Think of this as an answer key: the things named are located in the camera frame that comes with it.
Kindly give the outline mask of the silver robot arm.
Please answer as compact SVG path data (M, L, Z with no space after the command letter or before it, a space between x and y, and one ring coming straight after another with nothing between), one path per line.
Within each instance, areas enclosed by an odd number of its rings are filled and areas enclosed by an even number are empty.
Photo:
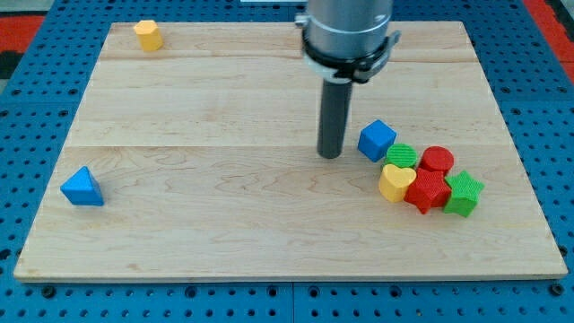
M295 15L304 61L327 82L367 83L400 40L387 31L392 11L392 0L308 0Z

